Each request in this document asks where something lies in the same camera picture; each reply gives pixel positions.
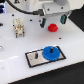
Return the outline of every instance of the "black cable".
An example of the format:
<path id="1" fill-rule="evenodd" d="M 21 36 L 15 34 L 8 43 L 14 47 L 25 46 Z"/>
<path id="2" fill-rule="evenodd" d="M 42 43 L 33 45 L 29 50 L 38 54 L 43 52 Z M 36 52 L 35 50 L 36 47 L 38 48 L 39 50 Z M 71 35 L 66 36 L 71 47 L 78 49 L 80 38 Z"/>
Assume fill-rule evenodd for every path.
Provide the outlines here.
<path id="1" fill-rule="evenodd" d="M 14 9 L 16 9 L 16 10 L 19 11 L 19 12 L 22 12 L 22 13 L 24 13 L 24 14 L 36 15 L 36 14 L 34 14 L 34 12 L 27 12 L 27 11 L 24 11 L 24 10 L 21 10 L 21 9 L 17 8 L 16 6 L 14 6 L 14 5 L 10 2 L 10 0 L 6 0 L 6 1 L 8 2 L 8 4 L 9 4 L 10 6 L 12 6 Z"/>

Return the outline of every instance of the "blue circular object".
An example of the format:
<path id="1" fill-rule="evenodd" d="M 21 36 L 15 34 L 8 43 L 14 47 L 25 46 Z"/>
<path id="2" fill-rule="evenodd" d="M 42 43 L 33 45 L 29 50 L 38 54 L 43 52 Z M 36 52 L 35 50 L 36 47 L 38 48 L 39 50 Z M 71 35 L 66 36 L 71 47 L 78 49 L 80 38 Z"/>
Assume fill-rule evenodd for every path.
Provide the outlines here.
<path id="1" fill-rule="evenodd" d="M 60 56 L 60 51 L 56 47 L 48 46 L 43 49 L 43 57 L 49 61 L 56 61 Z"/>

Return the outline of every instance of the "white platform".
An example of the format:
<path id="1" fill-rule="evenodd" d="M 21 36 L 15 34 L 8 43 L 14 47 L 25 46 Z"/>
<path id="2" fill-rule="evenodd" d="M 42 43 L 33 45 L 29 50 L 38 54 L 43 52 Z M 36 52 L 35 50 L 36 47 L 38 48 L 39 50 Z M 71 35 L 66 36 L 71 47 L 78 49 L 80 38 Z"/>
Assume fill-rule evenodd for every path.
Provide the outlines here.
<path id="1" fill-rule="evenodd" d="M 25 26 L 25 37 L 15 37 L 13 18 L 22 18 Z M 66 25 L 60 23 L 60 17 L 47 19 L 45 28 L 40 27 L 40 17 L 16 13 L 0 15 L 0 84 L 10 83 L 48 72 L 64 66 L 84 61 L 84 32 L 69 19 Z M 55 23 L 58 31 L 48 31 L 48 26 Z M 60 46 L 66 58 L 63 61 L 29 68 L 25 53 L 43 49 L 46 46 Z"/>

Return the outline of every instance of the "robotic arm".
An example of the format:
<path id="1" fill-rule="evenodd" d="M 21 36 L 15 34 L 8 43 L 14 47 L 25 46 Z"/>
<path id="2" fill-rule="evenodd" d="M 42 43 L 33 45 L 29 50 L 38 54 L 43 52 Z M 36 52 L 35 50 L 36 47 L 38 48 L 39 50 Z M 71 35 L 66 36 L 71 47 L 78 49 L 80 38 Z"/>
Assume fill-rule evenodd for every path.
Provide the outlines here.
<path id="1" fill-rule="evenodd" d="M 44 27 L 46 18 L 51 16 L 61 15 L 61 23 L 65 24 L 67 17 L 71 14 L 72 10 L 80 9 L 83 0 L 27 0 L 28 11 L 23 11 L 11 3 L 11 0 L 6 0 L 14 9 L 25 14 L 39 15 L 43 18 L 41 27 Z"/>

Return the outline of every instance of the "red component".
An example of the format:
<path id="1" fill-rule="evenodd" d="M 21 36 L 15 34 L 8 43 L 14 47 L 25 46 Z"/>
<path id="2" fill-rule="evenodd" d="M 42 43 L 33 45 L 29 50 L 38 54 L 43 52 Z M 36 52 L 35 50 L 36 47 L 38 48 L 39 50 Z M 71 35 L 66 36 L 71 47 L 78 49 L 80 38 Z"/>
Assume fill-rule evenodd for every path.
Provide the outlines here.
<path id="1" fill-rule="evenodd" d="M 48 26 L 48 30 L 50 32 L 56 32 L 58 30 L 58 27 L 56 24 L 50 24 L 50 26 Z"/>

